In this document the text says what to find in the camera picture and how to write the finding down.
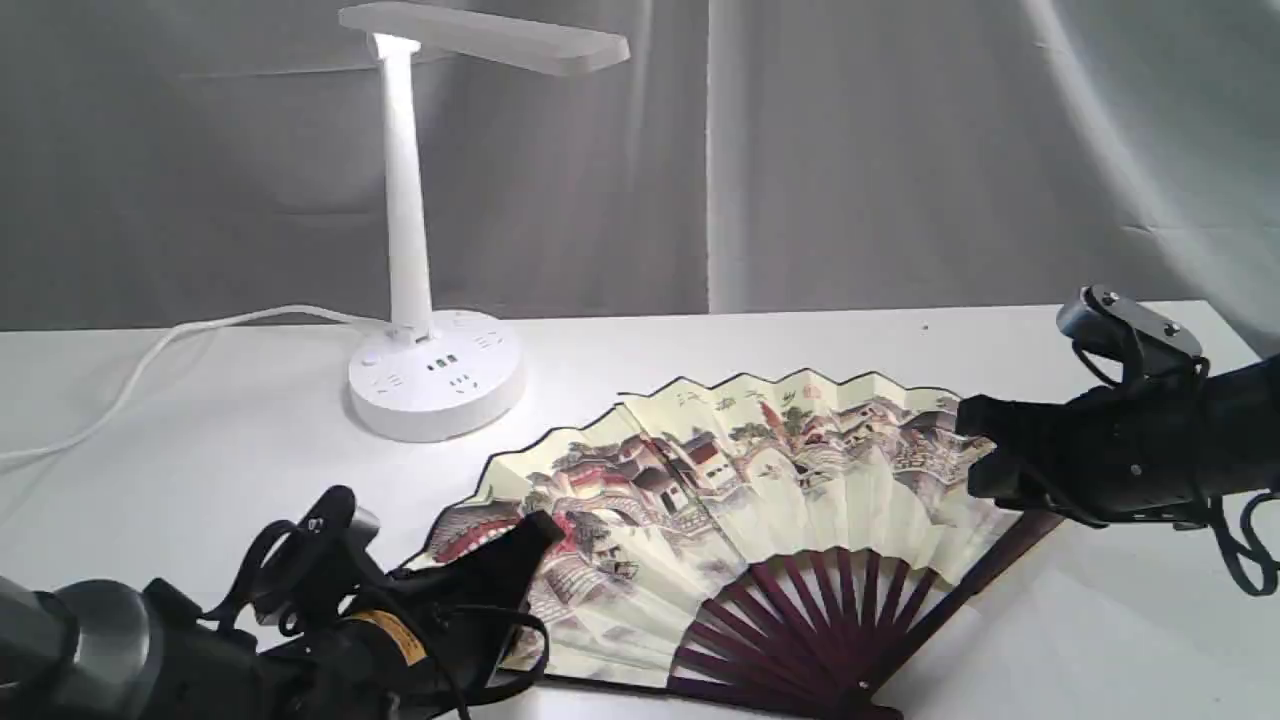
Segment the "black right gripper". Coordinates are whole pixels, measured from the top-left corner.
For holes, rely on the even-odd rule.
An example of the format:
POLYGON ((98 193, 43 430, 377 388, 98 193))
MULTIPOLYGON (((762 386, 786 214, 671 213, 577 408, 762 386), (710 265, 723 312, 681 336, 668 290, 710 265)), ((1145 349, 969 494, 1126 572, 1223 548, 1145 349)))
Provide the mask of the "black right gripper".
POLYGON ((1169 524, 1204 529, 1208 501, 1194 479, 1194 386, 1094 388, 1068 404, 978 395, 956 430, 992 450, 968 491, 1019 512, 1064 511, 1088 527, 1169 524))

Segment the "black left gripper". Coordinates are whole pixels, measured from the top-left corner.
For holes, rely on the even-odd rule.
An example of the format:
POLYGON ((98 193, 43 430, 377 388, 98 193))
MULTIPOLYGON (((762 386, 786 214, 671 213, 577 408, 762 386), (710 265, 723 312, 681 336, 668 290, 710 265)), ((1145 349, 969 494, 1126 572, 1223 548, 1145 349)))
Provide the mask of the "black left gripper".
POLYGON ((257 656, 256 719, 467 719, 522 694, 500 662, 530 629, 529 589, 564 533, 543 511, 449 562, 384 573, 337 623, 257 656))

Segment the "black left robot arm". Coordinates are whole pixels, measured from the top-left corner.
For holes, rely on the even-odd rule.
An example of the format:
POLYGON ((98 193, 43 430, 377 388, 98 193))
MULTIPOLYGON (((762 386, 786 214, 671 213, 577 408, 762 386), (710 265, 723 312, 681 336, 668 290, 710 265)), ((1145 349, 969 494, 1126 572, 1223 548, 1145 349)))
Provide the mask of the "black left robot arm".
POLYGON ((3 583, 5 719, 470 717, 545 675, 497 682, 515 637, 547 641, 526 596, 562 538, 535 512, 440 568, 383 574, 355 521, 274 521, 224 600, 163 579, 3 583))

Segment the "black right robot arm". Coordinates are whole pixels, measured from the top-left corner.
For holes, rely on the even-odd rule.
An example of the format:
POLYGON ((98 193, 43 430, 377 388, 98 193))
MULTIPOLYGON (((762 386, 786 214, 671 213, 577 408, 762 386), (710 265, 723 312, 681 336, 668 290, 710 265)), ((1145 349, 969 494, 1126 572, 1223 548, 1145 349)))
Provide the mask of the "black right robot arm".
POLYGON ((1087 527, 1207 527, 1210 505, 1277 488, 1277 359, 1220 375, 1187 370, 1097 386, 1065 404, 960 402, 956 429, 993 450, 972 496, 1087 527))

